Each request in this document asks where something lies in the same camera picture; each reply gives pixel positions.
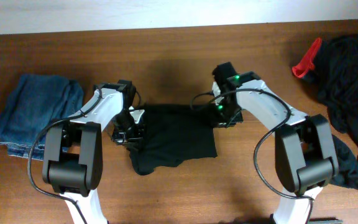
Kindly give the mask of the black t-shirt with logo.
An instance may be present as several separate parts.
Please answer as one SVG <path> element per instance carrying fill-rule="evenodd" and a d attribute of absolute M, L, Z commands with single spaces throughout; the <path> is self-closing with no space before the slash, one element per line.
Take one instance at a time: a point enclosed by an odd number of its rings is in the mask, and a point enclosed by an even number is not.
<path fill-rule="evenodd" d="M 215 128 L 233 127 L 242 122 L 239 113 L 224 120 L 214 105 L 144 105 L 142 121 L 145 133 L 140 146 L 130 150 L 134 171 L 149 175 L 157 167 L 177 167 L 190 159 L 218 156 Z"/>

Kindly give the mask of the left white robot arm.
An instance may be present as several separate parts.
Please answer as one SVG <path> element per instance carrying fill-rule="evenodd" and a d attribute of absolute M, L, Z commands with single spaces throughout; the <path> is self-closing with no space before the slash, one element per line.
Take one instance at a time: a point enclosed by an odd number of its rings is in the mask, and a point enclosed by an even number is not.
<path fill-rule="evenodd" d="M 102 132 L 112 125 L 116 144 L 138 150 L 144 111 L 132 105 L 136 94 L 127 80 L 97 85 L 79 111 L 47 129 L 42 177 L 66 201 L 75 223 L 107 223 L 97 191 L 103 172 Z"/>

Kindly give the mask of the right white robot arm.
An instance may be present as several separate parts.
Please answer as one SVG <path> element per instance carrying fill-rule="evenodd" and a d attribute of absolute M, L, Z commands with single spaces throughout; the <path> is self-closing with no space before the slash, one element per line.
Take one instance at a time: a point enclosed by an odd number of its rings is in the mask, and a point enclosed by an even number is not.
<path fill-rule="evenodd" d="M 214 97 L 209 103 L 222 117 L 220 126 L 232 126 L 242 111 L 248 111 L 268 129 L 255 146 L 253 164 L 264 185 L 280 196 L 269 222 L 310 223 L 317 195 L 339 173 L 328 120 L 295 109 L 256 73 L 237 73 L 230 62 L 218 65 L 212 75 Z M 259 149 L 270 136 L 275 140 L 275 170 L 282 190 L 267 181 L 258 165 Z"/>

